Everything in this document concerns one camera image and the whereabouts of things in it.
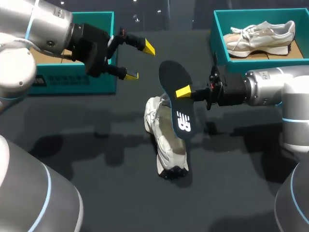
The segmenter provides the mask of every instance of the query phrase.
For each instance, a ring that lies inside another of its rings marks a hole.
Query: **sneaker heel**
[[[289,54],[289,49],[288,46],[267,47],[266,52],[273,55],[287,55]]]

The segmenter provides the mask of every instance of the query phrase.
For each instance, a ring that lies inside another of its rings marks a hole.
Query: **insole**
[[[179,63],[168,60],[160,64],[159,81],[169,97],[173,130],[180,139],[190,139],[196,133],[196,120],[191,98],[176,98],[176,91],[192,84],[191,77]]]

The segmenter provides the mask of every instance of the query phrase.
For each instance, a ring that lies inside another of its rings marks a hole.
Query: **cardboard box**
[[[223,36],[230,33],[230,28],[245,28],[264,21],[271,24],[284,24],[294,21],[295,40],[287,56],[254,54],[247,58],[231,58],[227,52]],[[211,52],[218,65],[226,65],[231,73],[245,73],[248,70],[274,67],[309,65],[309,12],[306,8],[264,9],[264,10],[221,10],[214,11],[211,29]]]
[[[107,31],[114,32],[114,12],[74,12],[74,23],[88,23]],[[116,77],[102,74],[94,78],[85,74],[84,64],[61,58],[43,55],[30,50],[37,62],[37,76],[30,95],[37,94],[114,94],[116,92]],[[109,64],[116,65],[116,56]]]

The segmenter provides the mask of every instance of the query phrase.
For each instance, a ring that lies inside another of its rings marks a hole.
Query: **shoe insole logo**
[[[178,126],[179,129],[181,129],[182,131],[187,131],[190,132],[191,131],[191,126],[190,126],[190,118],[187,115],[184,115],[182,113],[179,113],[177,111],[177,117],[178,117]]]

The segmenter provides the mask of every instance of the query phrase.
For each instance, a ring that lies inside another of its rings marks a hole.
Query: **white and beige sneaker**
[[[232,33],[224,36],[230,55],[245,58],[254,51],[273,55],[287,55],[295,36],[295,23],[272,25],[268,22],[250,25],[244,29],[231,28]]]
[[[154,135],[157,143],[156,164],[160,177],[176,179],[188,174],[187,153],[184,140],[176,137],[171,119],[171,109],[161,97],[150,98],[144,115],[145,129]]]

